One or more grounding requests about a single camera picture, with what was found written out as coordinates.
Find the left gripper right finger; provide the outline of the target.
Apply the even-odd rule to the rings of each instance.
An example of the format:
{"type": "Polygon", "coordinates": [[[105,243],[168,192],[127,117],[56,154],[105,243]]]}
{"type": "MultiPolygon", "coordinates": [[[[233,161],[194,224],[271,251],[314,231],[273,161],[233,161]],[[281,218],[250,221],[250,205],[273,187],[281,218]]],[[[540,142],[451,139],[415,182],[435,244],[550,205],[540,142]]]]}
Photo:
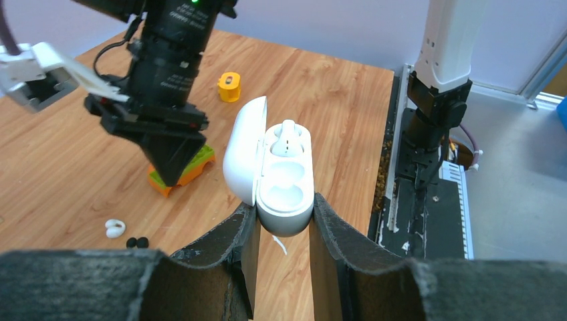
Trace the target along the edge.
{"type": "Polygon", "coordinates": [[[566,265],[399,257],[315,194],[309,225],[316,320],[565,320],[566,265]]]}

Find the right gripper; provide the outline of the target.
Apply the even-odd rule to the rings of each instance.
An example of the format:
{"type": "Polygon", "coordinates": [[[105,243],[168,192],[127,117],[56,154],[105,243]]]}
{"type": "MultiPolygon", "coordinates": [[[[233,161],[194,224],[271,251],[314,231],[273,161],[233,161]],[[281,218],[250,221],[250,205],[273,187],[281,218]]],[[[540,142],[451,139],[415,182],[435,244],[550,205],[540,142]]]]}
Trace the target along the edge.
{"type": "Polygon", "coordinates": [[[85,1],[84,6],[129,23],[122,41],[132,56],[124,76],[103,75],[126,96],[89,94],[85,107],[113,135],[139,143],[162,182],[173,187],[204,146],[207,117],[187,99],[218,15],[236,18],[236,1],[85,1]]]}

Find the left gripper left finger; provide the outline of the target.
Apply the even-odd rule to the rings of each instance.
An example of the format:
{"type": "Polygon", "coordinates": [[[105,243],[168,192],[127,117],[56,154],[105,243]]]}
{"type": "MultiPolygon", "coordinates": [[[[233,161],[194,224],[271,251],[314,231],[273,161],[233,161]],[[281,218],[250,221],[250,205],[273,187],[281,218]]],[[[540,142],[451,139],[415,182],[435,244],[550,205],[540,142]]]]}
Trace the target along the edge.
{"type": "Polygon", "coordinates": [[[2,320],[250,320],[260,226],[240,204],[172,255],[156,249],[1,254],[2,320]]]}

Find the white earbud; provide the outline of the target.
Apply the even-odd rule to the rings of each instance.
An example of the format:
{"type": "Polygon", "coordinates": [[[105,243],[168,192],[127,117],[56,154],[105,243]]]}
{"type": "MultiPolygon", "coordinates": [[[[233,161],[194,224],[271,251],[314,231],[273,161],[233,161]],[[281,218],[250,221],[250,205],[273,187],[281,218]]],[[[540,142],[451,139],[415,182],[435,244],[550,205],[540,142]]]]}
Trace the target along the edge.
{"type": "Polygon", "coordinates": [[[284,120],[278,140],[271,148],[272,154],[280,157],[295,157],[302,152],[299,134],[296,132],[296,123],[293,120],[284,120]]]}
{"type": "Polygon", "coordinates": [[[109,219],[105,222],[106,237],[116,239],[126,231],[126,224],[118,219],[109,219]]]}

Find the white earbud charging case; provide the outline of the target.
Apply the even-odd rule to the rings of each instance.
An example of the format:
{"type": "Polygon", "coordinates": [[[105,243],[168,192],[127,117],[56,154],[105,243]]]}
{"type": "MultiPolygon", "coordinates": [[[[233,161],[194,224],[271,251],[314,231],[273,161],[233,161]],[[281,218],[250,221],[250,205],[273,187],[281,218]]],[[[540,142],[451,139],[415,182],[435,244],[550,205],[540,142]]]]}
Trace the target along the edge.
{"type": "Polygon", "coordinates": [[[296,123],[302,152],[295,157],[271,152],[281,123],[267,127],[267,98],[260,96],[238,112],[223,159],[230,191],[257,208],[263,227],[278,237],[301,233],[314,207],[314,170],[310,131],[296,123]]]}

